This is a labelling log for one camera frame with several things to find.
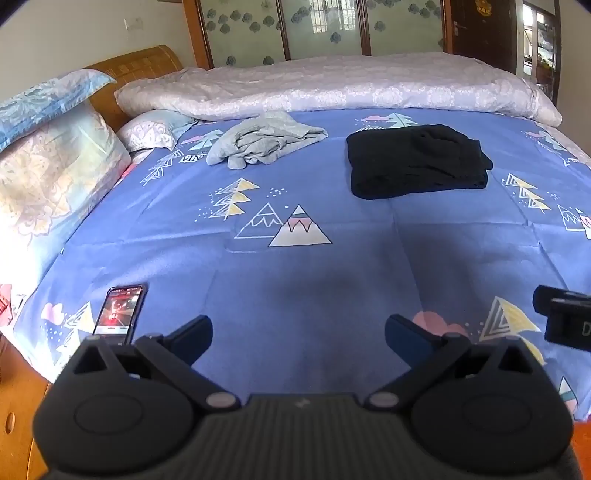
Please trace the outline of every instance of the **phone screen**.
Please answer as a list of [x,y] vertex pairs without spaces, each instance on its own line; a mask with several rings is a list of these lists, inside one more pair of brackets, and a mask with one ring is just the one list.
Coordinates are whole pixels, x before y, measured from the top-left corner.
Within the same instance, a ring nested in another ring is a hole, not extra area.
[[95,334],[127,336],[142,290],[141,285],[110,289],[100,311]]

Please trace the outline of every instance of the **smartphone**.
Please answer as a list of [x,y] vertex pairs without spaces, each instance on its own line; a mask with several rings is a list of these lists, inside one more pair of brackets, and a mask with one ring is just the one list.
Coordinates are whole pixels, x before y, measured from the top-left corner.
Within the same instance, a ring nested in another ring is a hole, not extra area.
[[93,335],[109,343],[131,343],[135,324],[147,291],[146,285],[114,287],[107,292]]

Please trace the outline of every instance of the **screw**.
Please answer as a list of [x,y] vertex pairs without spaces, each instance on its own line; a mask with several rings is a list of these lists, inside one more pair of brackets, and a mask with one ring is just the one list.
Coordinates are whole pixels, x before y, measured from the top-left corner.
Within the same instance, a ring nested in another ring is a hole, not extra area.
[[205,401],[213,408],[229,408],[236,403],[237,398],[228,392],[217,392],[209,395]]
[[391,392],[377,392],[369,397],[369,403],[377,408],[392,408],[398,405],[398,396]]

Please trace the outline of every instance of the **wall socket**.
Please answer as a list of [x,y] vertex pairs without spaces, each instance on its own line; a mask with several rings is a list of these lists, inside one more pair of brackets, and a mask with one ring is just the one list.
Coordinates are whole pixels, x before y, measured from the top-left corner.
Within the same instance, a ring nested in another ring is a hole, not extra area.
[[142,20],[141,17],[124,18],[123,22],[125,23],[125,29],[127,31],[141,30],[144,27],[144,21]]

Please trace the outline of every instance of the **frosted glass panel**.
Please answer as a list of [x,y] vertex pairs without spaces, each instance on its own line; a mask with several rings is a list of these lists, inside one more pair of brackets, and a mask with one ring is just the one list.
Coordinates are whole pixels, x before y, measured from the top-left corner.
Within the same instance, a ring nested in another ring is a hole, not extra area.
[[373,56],[443,51],[439,0],[366,0]]
[[355,0],[282,0],[292,60],[361,55]]
[[275,0],[201,0],[201,7],[215,67],[285,60]]

